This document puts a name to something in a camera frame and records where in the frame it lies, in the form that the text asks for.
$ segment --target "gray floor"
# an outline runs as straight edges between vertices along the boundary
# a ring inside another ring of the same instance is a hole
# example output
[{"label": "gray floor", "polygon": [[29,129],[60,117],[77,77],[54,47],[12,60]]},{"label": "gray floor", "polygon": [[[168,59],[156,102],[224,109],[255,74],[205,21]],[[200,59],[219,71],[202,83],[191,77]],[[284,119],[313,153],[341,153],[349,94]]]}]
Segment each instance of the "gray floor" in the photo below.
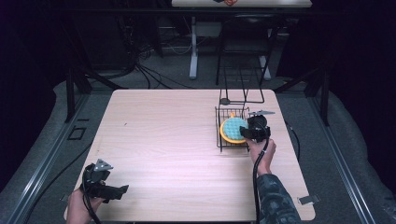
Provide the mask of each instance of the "gray floor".
[{"label": "gray floor", "polygon": [[[169,50],[165,52],[164,58],[160,58],[153,53],[149,59],[141,63],[185,86],[196,89],[218,89],[219,86],[214,84],[216,56],[213,55],[213,48],[210,48],[210,43],[215,40],[208,39],[206,41],[200,48],[198,78],[195,80],[189,79],[189,52],[178,55]],[[275,54],[270,64],[272,75],[276,73],[277,62],[285,41],[286,38],[278,39]],[[270,90],[274,89],[282,85],[284,79],[273,77],[271,81],[265,82],[263,87]],[[145,89],[148,85],[146,79],[137,71],[133,71],[126,77],[112,80],[130,89]],[[165,78],[163,78],[163,82],[175,89],[185,88]],[[0,223],[7,223],[10,217],[15,217],[20,212],[21,217],[25,216],[23,211],[27,211],[33,201],[25,203],[30,196],[29,194],[25,195],[25,193],[33,192],[33,195],[31,195],[33,199],[93,140],[110,99],[111,90],[94,80],[92,80],[92,85],[94,90],[91,95],[78,95],[81,106],[78,106],[77,116],[68,124],[64,124],[66,116],[65,85],[61,83],[55,88],[57,104],[46,127],[36,140],[20,169],[0,194],[0,206],[2,207]],[[156,87],[156,82],[153,79],[151,79],[151,87]],[[314,205],[317,213],[316,218],[309,223],[361,223],[363,221],[359,212],[357,212],[356,204],[351,200],[351,193],[346,187],[346,181],[336,165],[337,158],[332,151],[332,145],[323,131],[321,121],[317,119],[317,110],[315,109],[317,99],[305,98],[302,93],[303,88],[304,83],[276,96],[285,120],[293,127],[300,140],[300,166],[308,190],[310,194],[317,194],[321,199],[319,203]],[[386,211],[387,209],[393,209],[395,206],[395,202],[389,200],[391,192],[384,187],[367,162],[366,146],[361,133],[342,103],[334,95],[330,97],[329,122],[331,124],[330,130],[345,158],[347,167],[373,216],[366,223],[396,223],[395,215],[391,217]],[[81,140],[67,140],[74,127],[86,129]],[[296,139],[291,133],[290,138],[297,150]],[[51,154],[54,148],[59,148],[58,153]],[[54,163],[43,164],[47,155],[53,157]],[[66,203],[60,201],[60,198],[73,190],[86,155],[87,153],[83,153],[50,186],[35,206],[28,223],[64,222],[63,214]],[[32,176],[35,176],[37,168],[41,165],[49,166],[49,171],[41,176],[43,182],[32,181]],[[35,183],[37,183],[37,190],[29,189]]]}]

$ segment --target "wire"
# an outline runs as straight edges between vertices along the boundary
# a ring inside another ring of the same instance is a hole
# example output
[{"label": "wire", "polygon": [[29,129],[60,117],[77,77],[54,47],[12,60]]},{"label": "wire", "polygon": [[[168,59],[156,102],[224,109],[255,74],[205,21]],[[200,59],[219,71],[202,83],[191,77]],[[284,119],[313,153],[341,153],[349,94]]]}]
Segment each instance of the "wire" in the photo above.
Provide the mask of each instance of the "wire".
[{"label": "wire", "polygon": [[[171,87],[169,87],[169,86],[167,86],[166,84],[163,83],[162,75],[161,75],[161,74],[159,74],[159,73],[157,73],[157,72],[155,72],[155,71],[153,71],[153,70],[147,68],[146,66],[144,66],[144,65],[142,65],[142,64],[139,64],[139,68],[140,68],[142,71],[148,73],[152,78],[154,78],[154,79],[158,82],[159,85],[163,85],[165,88],[167,88],[167,89],[169,89],[169,90],[172,90]],[[160,80],[158,80],[158,79],[157,79],[154,75],[152,75],[150,72],[154,72],[155,74],[159,75]]]},{"label": "wire", "polygon": [[265,154],[265,150],[268,148],[270,136],[266,136],[265,146],[262,149],[259,157],[257,158],[256,162],[254,162],[253,167],[253,191],[254,191],[254,203],[256,204],[256,223],[260,223],[260,204],[259,204],[259,192],[257,191],[257,170],[259,168],[260,161],[262,161],[262,157]]},{"label": "wire", "polygon": [[138,59],[146,60],[151,56],[151,51],[153,50],[153,48],[150,44],[146,43],[143,47],[140,47],[137,50],[139,52]]},{"label": "wire", "polygon": [[291,127],[291,125],[289,125],[287,121],[285,121],[285,124],[289,127],[289,129],[291,130],[297,141],[297,161],[300,161],[300,151],[301,151],[300,139],[298,138],[297,133],[294,131],[293,127]]},{"label": "wire", "polygon": [[146,72],[147,72],[147,71],[150,71],[150,72],[152,72],[152,73],[157,74],[157,75],[160,76],[160,77],[164,77],[165,79],[168,79],[169,81],[172,81],[172,82],[176,83],[176,84],[179,85],[179,86],[185,87],[185,88],[187,88],[187,89],[195,90],[194,87],[190,87],[190,86],[183,85],[183,84],[181,84],[181,83],[179,83],[179,82],[173,80],[173,79],[170,78],[170,77],[166,77],[166,76],[164,76],[164,75],[158,73],[157,71],[154,71],[154,70],[152,70],[152,69],[150,69],[150,68],[147,68],[145,65],[143,65],[143,64],[141,64],[141,63],[139,63],[138,65],[139,65],[140,67],[142,67],[143,69],[145,69]]},{"label": "wire", "polygon": [[151,76],[152,78],[154,78],[158,83],[160,83],[161,85],[163,85],[165,88],[172,90],[171,87],[165,85],[163,82],[161,82],[158,78],[156,78],[154,75],[152,75],[150,72],[148,72],[146,70],[146,67],[141,65],[140,63],[136,65],[136,67],[140,70],[140,72],[142,73],[146,73],[147,75]]},{"label": "wire", "polygon": [[40,199],[43,197],[44,193],[50,188],[50,186],[53,184],[53,182],[55,182],[59,176],[61,176],[61,174],[64,173],[65,170],[67,170],[67,168],[69,168],[76,160],[78,160],[78,158],[80,158],[82,156],[82,154],[84,154],[84,152],[86,152],[88,150],[88,148],[90,148],[90,146],[92,145],[92,142],[90,142],[85,148],[84,150],[82,150],[81,153],[79,153],[72,161],[69,162],[69,164],[67,164],[60,173],[58,173],[50,182],[49,184],[43,189],[43,191],[40,193],[40,195],[38,195],[38,197],[35,199],[35,202],[33,203],[33,205],[30,207],[26,218],[24,219],[23,223],[27,223],[29,221],[30,215],[32,215],[33,210],[35,210],[35,206],[38,204],[38,202],[40,201]]},{"label": "wire", "polygon": [[173,47],[171,44],[167,44],[167,43],[164,43],[164,44],[167,45],[167,46],[169,46],[169,48],[170,48],[175,54],[179,54],[179,55],[188,53],[188,52],[190,51],[190,49],[192,48],[192,44],[190,44],[189,47],[188,47],[186,50],[184,50],[183,52],[177,52],[177,51],[175,50],[175,47]]},{"label": "wire", "polygon": [[184,20],[184,23],[186,24],[187,29],[189,30],[189,33],[191,34],[191,29],[190,29],[189,23],[186,20],[186,17],[183,17],[183,20]]},{"label": "wire", "polygon": [[85,182],[87,181],[85,179],[86,178],[85,172],[86,170],[84,170],[84,174],[82,175],[82,194],[83,194],[82,201],[84,202],[84,205],[87,208],[88,212],[90,213],[90,216],[93,219],[93,221],[95,221],[96,224],[101,224],[102,222],[99,220],[99,217],[93,211],[93,208],[91,206],[90,196],[88,195],[87,189],[85,188]]},{"label": "wire", "polygon": [[146,75],[146,73],[144,72],[144,71],[141,71],[140,69],[139,69],[139,66],[136,66],[137,67],[137,69],[140,71],[140,73],[145,77],[145,79],[146,79],[146,81],[148,82],[148,90],[151,88],[151,84],[150,84],[150,81],[149,81],[149,78],[148,78],[148,76]]},{"label": "wire", "polygon": [[123,69],[120,73],[112,74],[112,75],[101,75],[101,77],[105,77],[107,79],[117,78],[117,77],[125,77],[131,74],[134,71],[134,65],[128,68]]}]

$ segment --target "forearm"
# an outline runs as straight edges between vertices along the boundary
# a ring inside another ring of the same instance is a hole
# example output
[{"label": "forearm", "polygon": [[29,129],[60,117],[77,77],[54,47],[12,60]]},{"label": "forearm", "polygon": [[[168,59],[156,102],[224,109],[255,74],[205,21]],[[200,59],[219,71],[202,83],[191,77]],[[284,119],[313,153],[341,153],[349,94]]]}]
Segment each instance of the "forearm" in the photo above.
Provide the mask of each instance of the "forearm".
[{"label": "forearm", "polygon": [[260,175],[257,186],[261,201],[261,224],[301,222],[290,195],[276,175]]}]

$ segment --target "yellow sponge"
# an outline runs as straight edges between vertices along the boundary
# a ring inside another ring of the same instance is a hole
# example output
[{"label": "yellow sponge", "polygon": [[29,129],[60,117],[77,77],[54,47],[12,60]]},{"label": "yellow sponge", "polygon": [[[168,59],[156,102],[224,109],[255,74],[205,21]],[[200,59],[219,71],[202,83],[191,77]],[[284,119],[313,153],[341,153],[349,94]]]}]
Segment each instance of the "yellow sponge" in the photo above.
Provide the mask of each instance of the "yellow sponge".
[{"label": "yellow sponge", "polygon": [[229,143],[242,144],[245,143],[244,137],[241,135],[239,128],[248,127],[244,119],[235,118],[234,113],[229,119],[224,120],[220,125],[220,135]]}]

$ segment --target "table top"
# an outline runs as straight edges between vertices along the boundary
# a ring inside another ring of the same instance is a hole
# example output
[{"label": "table top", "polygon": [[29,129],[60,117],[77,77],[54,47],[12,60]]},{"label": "table top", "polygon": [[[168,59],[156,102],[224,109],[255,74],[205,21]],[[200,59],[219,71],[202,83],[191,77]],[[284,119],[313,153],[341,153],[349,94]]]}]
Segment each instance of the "table top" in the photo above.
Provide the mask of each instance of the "table top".
[{"label": "table top", "polygon": [[[262,91],[271,137],[276,142],[272,171],[284,184],[302,220],[315,217],[300,166],[273,91]],[[248,99],[260,99],[250,90]],[[219,90],[114,91],[84,167],[102,159],[114,167],[106,180],[129,185],[121,200],[103,204],[101,220],[253,221],[253,163],[245,148],[218,147]],[[229,91],[239,100],[242,91]],[[76,188],[80,185],[81,176]]]},{"label": "table top", "polygon": [[[229,7],[213,0],[172,0],[173,7]],[[311,7],[310,0],[238,0],[233,7]]]}]

